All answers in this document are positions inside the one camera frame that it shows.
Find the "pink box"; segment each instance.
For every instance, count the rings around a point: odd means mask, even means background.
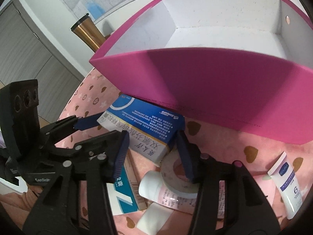
[[[289,0],[154,0],[90,63],[127,95],[304,144],[313,140],[312,29]]]

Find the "roll of tape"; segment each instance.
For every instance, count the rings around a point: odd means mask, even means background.
[[[161,176],[165,186],[180,197],[195,199],[198,194],[199,184],[192,184],[178,178],[174,172],[174,164],[180,160],[178,150],[173,150],[166,155],[161,163]]]

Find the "pink tablecloth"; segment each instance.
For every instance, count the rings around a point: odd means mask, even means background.
[[[121,94],[121,92],[109,82],[96,69],[92,70],[83,83],[68,102],[60,118],[71,115],[89,116],[105,111]],[[72,136],[58,143],[59,147],[72,147],[76,142],[82,141],[107,132],[101,126],[76,132]],[[231,163],[241,160],[252,175],[265,174],[283,151],[287,152],[289,160],[293,163],[296,176],[302,190],[303,198],[306,197],[313,182],[313,142],[304,145],[291,145],[268,138],[239,132],[217,125],[194,121],[186,118],[186,134],[189,141],[196,143],[201,152],[209,153],[216,160]],[[141,179],[148,170],[156,169],[149,160],[132,152],[136,171]],[[273,210],[284,228],[288,221],[281,196],[276,190]],[[87,219],[88,213],[82,204],[82,218]],[[115,216],[117,230],[124,235],[141,235],[142,231],[135,228],[137,221],[144,211]],[[178,211],[172,217],[159,234],[187,234],[191,221],[191,215]]]

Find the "cabinet door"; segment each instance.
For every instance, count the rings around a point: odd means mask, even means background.
[[[49,123],[57,121],[62,110],[81,83],[54,56],[38,76],[38,115]]]
[[[14,5],[0,15],[0,81],[34,79],[52,54],[37,39]]]

